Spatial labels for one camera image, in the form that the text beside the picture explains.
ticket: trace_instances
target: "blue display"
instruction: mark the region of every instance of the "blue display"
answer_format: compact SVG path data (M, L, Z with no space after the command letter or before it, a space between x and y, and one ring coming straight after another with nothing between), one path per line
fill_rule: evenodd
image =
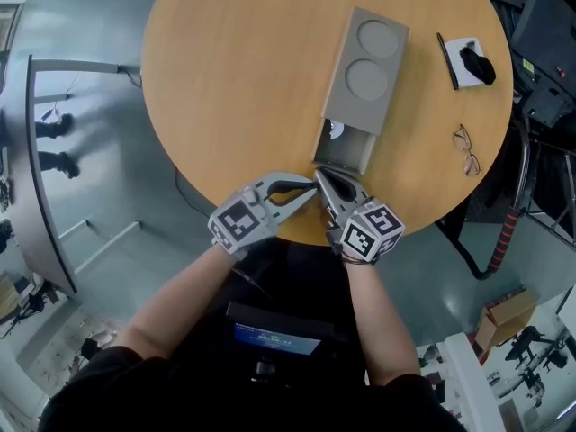
M234 338L237 341L246 342L254 346L283 350L284 352L303 356L309 356L320 343L319 339L274 333L273 331L247 327L239 323L234 324Z

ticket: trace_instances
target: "forearm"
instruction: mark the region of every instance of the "forearm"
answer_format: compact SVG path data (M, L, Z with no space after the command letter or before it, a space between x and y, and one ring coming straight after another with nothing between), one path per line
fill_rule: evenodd
M346 264L346 269L370 382L386 385L402 374L420 374L410 333L375 267Z
M138 310L115 341L142 358L169 358L203 315L236 258L215 245Z

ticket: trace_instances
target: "round wooden table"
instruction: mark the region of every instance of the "round wooden table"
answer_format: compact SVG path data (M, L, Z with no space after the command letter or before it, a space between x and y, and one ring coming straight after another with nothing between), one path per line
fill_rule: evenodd
M312 177L311 155L340 42L359 6L410 28L383 132L363 178L370 194L420 230L482 180L464 174L452 132L463 124L482 174L512 105L512 66L489 0L157 0L142 60L154 129L186 179L219 205L270 171ZM437 32L477 37L492 86L454 91ZM326 245L320 198L281 237Z

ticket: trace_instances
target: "black shirt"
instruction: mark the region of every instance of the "black shirt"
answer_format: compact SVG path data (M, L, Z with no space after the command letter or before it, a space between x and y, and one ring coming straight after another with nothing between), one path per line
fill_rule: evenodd
M186 371L159 358L142 361L125 347L106 349L51 400L39 431L363 423L384 430L464 430L438 403L428 380L416 375L386 387L295 391L250 380L226 383L209 373L191 377Z

